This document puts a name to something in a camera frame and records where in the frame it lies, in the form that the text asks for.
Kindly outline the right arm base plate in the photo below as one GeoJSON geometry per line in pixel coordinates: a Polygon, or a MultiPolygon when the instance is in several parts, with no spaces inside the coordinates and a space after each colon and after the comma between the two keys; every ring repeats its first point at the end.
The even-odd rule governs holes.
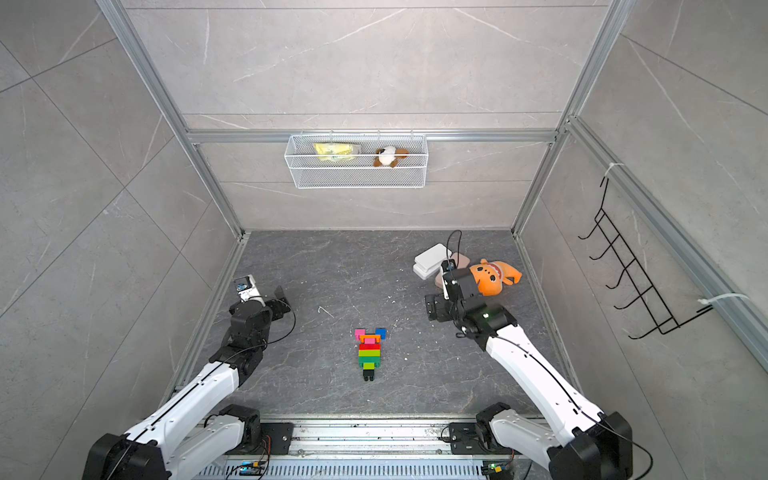
{"type": "Polygon", "coordinates": [[[491,438],[489,430],[475,422],[451,422],[440,433],[453,455],[508,455],[517,451],[503,447],[491,438]]]}

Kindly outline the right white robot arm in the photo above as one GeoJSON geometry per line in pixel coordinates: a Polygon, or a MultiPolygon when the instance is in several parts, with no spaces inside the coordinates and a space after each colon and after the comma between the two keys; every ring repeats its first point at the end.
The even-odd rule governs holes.
{"type": "Polygon", "coordinates": [[[443,291],[425,298],[432,321],[452,322],[518,383],[543,415],[537,423],[494,404],[476,417],[484,449],[512,449],[554,479],[629,479],[632,429],[619,413],[604,413],[573,387],[530,342],[516,318],[480,294],[468,268],[441,265],[443,291]]]}

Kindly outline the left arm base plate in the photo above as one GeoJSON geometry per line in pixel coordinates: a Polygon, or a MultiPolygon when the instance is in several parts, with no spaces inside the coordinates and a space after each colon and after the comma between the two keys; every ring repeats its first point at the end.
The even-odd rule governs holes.
{"type": "Polygon", "coordinates": [[[287,455],[292,443],[294,424],[290,422],[261,423],[246,428],[244,439],[227,455],[287,455]]]}

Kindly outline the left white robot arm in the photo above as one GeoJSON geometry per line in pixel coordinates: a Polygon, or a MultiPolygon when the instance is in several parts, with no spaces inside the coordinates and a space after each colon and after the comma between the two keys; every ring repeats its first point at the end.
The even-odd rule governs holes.
{"type": "Polygon", "coordinates": [[[236,282],[239,301],[219,349],[197,376],[121,435],[105,434],[88,452],[85,479],[192,479],[229,454],[268,457],[272,439],[258,410],[218,404],[254,373],[270,345],[273,322],[291,313],[282,288],[263,295],[251,276],[236,282]]]}

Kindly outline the dark green lego brick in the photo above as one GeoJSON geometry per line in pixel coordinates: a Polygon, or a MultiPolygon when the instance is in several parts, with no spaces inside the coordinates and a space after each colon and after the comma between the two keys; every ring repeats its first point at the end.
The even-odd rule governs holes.
{"type": "Polygon", "coordinates": [[[366,363],[372,363],[375,365],[376,368],[379,368],[381,365],[381,358],[358,358],[358,363],[361,368],[363,368],[363,365],[366,363]]]}

